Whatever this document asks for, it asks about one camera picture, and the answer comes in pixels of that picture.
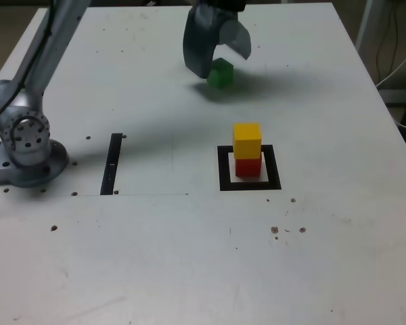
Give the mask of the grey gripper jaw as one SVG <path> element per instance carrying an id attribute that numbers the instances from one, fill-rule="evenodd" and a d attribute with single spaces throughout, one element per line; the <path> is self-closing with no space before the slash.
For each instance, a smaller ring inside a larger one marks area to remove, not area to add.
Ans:
<path id="1" fill-rule="evenodd" d="M 247 60 L 252 46 L 248 30 L 237 20 L 228 20 L 220 28 L 219 45 L 226 45 Z"/>

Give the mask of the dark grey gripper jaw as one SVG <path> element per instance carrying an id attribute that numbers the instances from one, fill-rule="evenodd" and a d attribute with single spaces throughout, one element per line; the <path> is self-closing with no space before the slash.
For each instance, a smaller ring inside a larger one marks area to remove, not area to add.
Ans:
<path id="1" fill-rule="evenodd" d="M 236 13 L 209 5 L 191 7 L 183 34 L 183 59 L 198 77 L 209 76 L 220 28 L 228 20 L 236 20 Z"/>

